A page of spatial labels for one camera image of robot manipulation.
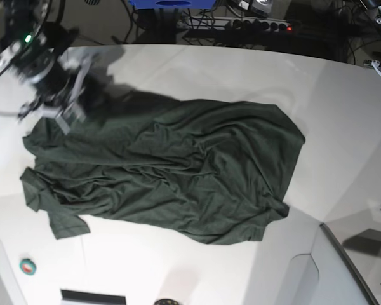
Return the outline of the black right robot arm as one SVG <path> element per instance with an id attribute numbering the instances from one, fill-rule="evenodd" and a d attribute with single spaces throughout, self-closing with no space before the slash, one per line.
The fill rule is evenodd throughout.
<path id="1" fill-rule="evenodd" d="M 0 77 L 13 71 L 36 91 L 34 100 L 16 112 L 0 110 L 1 117 L 23 120 L 32 112 L 53 119 L 64 133 L 72 120 L 84 120 L 83 94 L 93 57 L 76 68 L 64 67 L 60 57 L 79 35 L 48 22 L 51 1 L 0 1 L 4 8 L 4 36 L 0 40 Z"/>

